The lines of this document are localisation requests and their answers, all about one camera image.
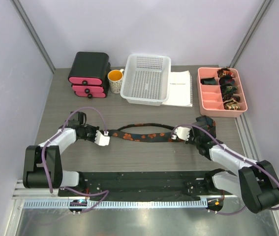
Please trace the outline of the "black orange floral tie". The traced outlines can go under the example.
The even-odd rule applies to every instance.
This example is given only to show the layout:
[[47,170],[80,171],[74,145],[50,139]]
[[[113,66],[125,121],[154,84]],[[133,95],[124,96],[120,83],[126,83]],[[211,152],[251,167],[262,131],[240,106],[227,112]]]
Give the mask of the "black orange floral tie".
[[[216,122],[208,117],[201,116],[196,118],[195,125],[209,125],[215,126]],[[129,132],[124,132],[125,129],[134,128],[134,127],[159,127],[167,129],[167,132],[160,133],[150,133],[150,134],[134,134]],[[173,126],[160,124],[160,123],[139,123],[139,124],[129,124],[122,126],[116,130],[109,130],[109,136],[121,138],[128,141],[134,142],[145,142],[145,143],[168,143],[168,142],[183,142],[182,140],[172,140],[171,139],[171,131],[173,130]]]

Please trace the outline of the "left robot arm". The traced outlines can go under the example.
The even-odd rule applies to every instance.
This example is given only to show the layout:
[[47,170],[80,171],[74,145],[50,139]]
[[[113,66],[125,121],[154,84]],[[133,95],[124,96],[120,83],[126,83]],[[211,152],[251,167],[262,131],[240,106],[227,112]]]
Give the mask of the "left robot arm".
[[56,134],[45,142],[28,146],[25,151],[23,185],[25,188],[54,190],[69,187],[75,196],[87,189],[82,172],[65,171],[61,154],[77,140],[94,142],[98,126],[87,124],[83,112],[71,113],[71,118],[61,125]]

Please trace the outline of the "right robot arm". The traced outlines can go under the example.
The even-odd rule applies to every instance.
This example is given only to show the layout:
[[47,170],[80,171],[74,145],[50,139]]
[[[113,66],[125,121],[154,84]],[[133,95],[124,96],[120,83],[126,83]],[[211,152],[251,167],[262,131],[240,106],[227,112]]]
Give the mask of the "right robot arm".
[[198,122],[185,127],[179,138],[197,147],[199,153],[225,170],[214,171],[204,181],[209,194],[224,190],[240,197],[252,213],[279,210],[279,179],[272,164],[256,161],[231,150],[216,138],[215,122],[200,117]]

